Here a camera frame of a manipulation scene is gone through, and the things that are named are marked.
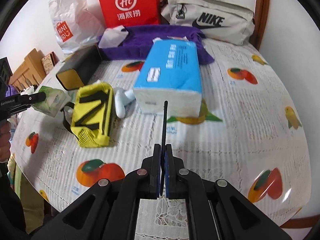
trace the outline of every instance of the metal rivet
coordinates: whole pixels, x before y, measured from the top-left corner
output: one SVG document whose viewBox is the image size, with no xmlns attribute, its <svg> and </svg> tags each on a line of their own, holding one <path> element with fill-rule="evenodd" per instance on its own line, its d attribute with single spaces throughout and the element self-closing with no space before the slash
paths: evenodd
<svg viewBox="0 0 320 240">
<path fill-rule="evenodd" d="M 146 175 L 146 174 L 147 174 L 147 170 L 145 170 L 145 169 L 138 169 L 138 170 L 137 170 L 137 174 L 140 175 L 140 176 Z"/>
<path fill-rule="evenodd" d="M 217 182 L 218 186 L 219 187 L 225 187 L 228 185 L 228 182 L 224 179 L 219 179 L 218 182 Z"/>
<path fill-rule="evenodd" d="M 187 170 L 187 169 L 180 169 L 180 170 L 179 170 L 179 173 L 180 173 L 181 175 L 188 175 L 188 174 L 189 174 L 189 170 Z"/>
<path fill-rule="evenodd" d="M 109 181 L 107 179 L 100 179 L 98 181 L 99 186 L 104 187 L 106 185 L 108 185 Z"/>
</svg>

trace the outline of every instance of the yellow bag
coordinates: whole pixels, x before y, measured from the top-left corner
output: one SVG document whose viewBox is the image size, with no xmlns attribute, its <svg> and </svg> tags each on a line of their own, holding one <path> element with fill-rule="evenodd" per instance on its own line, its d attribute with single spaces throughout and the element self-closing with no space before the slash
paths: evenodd
<svg viewBox="0 0 320 240">
<path fill-rule="evenodd" d="M 73 133 L 81 147 L 103 147 L 109 144 L 113 89 L 105 82 L 79 88 L 73 108 L 71 125 L 64 114 L 63 124 Z"/>
</svg>

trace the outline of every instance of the white circle logo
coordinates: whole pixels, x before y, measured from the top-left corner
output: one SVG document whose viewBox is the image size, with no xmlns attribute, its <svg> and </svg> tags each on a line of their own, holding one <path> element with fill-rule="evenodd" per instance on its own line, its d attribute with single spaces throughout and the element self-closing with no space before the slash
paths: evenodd
<svg viewBox="0 0 320 240">
<path fill-rule="evenodd" d="M 137 4 L 137 0 L 116 0 L 116 7 L 121 11 L 129 11 Z"/>
</svg>

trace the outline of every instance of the table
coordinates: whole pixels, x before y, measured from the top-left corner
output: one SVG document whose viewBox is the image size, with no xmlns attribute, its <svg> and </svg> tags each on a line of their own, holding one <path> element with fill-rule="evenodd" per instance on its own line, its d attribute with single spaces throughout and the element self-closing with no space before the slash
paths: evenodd
<svg viewBox="0 0 320 240">
<path fill-rule="evenodd" d="M 311 175 L 303 127 L 289 128 L 288 106 L 296 113 L 284 85 L 269 65 L 252 61 L 260 55 L 250 44 L 235 46 L 207 39 L 207 51 L 215 58 L 201 66 L 204 117 L 186 124 L 171 119 L 167 124 L 167 143 L 185 167 L 202 178 L 226 179 L 278 225 L 289 220 L 310 198 Z M 122 72 L 132 60 L 102 62 L 92 77 L 113 87 L 129 89 L 139 71 Z M 41 85 L 62 89 L 55 78 L 59 63 Z M 230 69 L 245 69 L 254 74 L 257 84 L 236 79 Z M 80 148 L 75 137 L 62 125 L 62 114 L 55 118 L 28 109 L 23 113 L 13 138 L 12 152 L 30 183 L 47 197 L 58 211 L 65 209 L 88 187 L 76 178 L 85 161 L 100 159 L 117 163 L 127 174 L 141 166 L 160 143 L 162 116 L 142 114 L 136 102 L 126 107 L 124 119 L 113 118 L 110 146 Z M 34 154 L 25 145 L 36 132 L 39 142 Z M 254 185 L 274 179 L 274 190 L 257 196 Z M 136 239 L 187 239 L 184 200 L 141 200 Z"/>
</svg>

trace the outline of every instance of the tissue pack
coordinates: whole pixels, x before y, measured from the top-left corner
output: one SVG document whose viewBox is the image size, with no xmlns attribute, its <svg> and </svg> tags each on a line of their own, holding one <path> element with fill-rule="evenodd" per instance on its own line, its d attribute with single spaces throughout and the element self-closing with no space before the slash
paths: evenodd
<svg viewBox="0 0 320 240">
<path fill-rule="evenodd" d="M 198 117 L 201 78 L 196 44 L 161 40 L 152 46 L 133 87 L 144 114 L 162 114 L 168 101 L 168 115 Z"/>
</svg>

